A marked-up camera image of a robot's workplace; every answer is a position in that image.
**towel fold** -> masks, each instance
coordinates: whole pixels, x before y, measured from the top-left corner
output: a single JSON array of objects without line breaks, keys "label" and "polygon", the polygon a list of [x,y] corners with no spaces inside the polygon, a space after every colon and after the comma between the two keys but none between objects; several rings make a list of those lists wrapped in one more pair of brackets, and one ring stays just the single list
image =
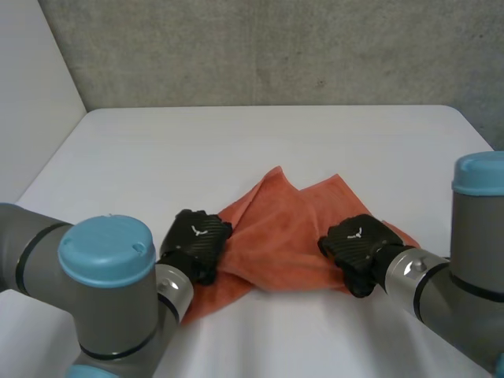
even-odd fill
[{"label": "towel fold", "polygon": [[[267,291],[336,289],[348,292],[339,268],[325,258],[317,241],[329,227],[369,213],[343,179],[335,175],[298,190],[276,167],[219,216],[234,228],[218,265],[215,283],[195,286],[183,323],[215,312],[252,288]],[[417,243],[387,224],[408,245]]]}]

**white table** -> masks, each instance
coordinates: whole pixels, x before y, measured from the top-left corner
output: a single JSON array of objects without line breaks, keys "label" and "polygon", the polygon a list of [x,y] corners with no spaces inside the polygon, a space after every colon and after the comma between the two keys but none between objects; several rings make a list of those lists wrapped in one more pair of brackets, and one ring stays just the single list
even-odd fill
[{"label": "white table", "polygon": [[[103,109],[89,113],[19,201],[78,222],[144,221],[160,245],[182,208],[217,212],[275,165],[299,188],[339,173],[373,214],[446,256],[455,160],[490,150],[444,106]],[[71,317],[0,295],[0,378],[62,376]],[[379,289],[254,291],[181,329],[156,377],[485,377]]]}]

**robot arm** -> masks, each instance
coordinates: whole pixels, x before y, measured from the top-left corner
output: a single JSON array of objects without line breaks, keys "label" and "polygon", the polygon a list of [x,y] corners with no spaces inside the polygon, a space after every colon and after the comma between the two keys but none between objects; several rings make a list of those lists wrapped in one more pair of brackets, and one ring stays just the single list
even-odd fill
[{"label": "robot arm", "polygon": [[497,373],[504,352],[504,153],[457,162],[450,261],[405,246],[368,215],[329,228],[319,247],[343,270],[353,295],[367,296],[379,284],[398,306]]},{"label": "robot arm", "polygon": [[[195,238],[188,225],[209,231]],[[134,218],[72,226],[0,204],[0,289],[73,315],[81,353],[68,377],[152,376],[191,303],[192,284],[213,281],[231,231],[217,216],[184,210],[156,263],[150,230]]]}]

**concrete wall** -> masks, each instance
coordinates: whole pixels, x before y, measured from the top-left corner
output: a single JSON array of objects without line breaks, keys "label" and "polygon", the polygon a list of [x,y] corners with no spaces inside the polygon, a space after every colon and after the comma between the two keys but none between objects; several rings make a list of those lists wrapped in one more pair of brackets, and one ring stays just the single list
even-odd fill
[{"label": "concrete wall", "polygon": [[445,104],[504,148],[503,0],[39,1],[89,110]]}]

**black band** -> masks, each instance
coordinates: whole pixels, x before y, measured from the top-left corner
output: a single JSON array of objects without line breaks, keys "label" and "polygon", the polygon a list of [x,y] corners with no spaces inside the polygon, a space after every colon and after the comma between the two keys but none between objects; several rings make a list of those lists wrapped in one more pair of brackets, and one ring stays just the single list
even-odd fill
[{"label": "black band", "polygon": [[61,222],[52,224],[51,226],[44,228],[42,231],[39,231],[39,233],[35,235],[35,238],[33,238],[30,243],[28,243],[28,245],[24,248],[24,251],[23,253],[21,253],[21,256],[19,257],[16,265],[16,285],[21,293],[30,296],[30,294],[26,290],[26,287],[24,286],[24,268],[26,267],[28,258],[30,257],[32,251],[35,249],[35,246],[40,242],[40,240],[42,240],[47,234],[54,231],[56,228],[69,225],[70,224],[68,223]]},{"label": "black band", "polygon": [[126,350],[125,352],[120,352],[120,353],[111,353],[111,354],[98,354],[98,353],[93,353],[90,350],[87,350],[84,348],[82,345],[79,344],[80,349],[87,354],[89,357],[94,358],[95,360],[100,360],[100,361],[112,361],[112,360],[118,360],[120,358],[126,358],[127,356],[131,356],[132,354],[138,352],[142,348],[147,345],[154,335],[156,335],[156,332],[158,331],[158,327],[154,327],[152,332],[143,340],[139,345],[134,346],[131,349]]},{"label": "black band", "polygon": [[387,270],[391,266],[391,263],[402,252],[412,248],[414,248],[414,246],[395,246],[389,244],[383,246],[374,254],[374,261],[371,266],[372,278],[385,290],[385,292],[387,292],[385,279],[387,277]]},{"label": "black band", "polygon": [[157,293],[157,300],[166,307],[168,307],[168,309],[172,312],[173,316],[175,317],[176,323],[179,324],[180,321],[179,312],[176,310],[176,307],[173,305],[173,303],[171,303],[168,298],[166,298],[163,294],[160,293]]},{"label": "black band", "polygon": [[179,269],[192,283],[198,280],[195,259],[181,250],[165,252],[156,264],[170,265]]},{"label": "black band", "polygon": [[504,293],[498,293],[497,291],[490,291],[487,289],[483,289],[482,287],[477,287],[472,283],[461,280],[457,276],[455,276],[452,272],[450,273],[451,282],[454,283],[456,287],[462,289],[463,291],[475,295],[476,297],[480,297],[483,299],[487,299],[488,301],[503,303],[504,302]]},{"label": "black band", "polygon": [[442,264],[436,265],[425,273],[425,276],[422,278],[420,283],[418,283],[417,289],[415,290],[415,296],[413,298],[413,309],[415,310],[415,315],[418,320],[422,323],[422,316],[420,315],[420,298],[422,296],[422,291],[425,289],[425,285],[427,285],[428,281],[439,271],[448,268],[449,262],[444,262]]}]

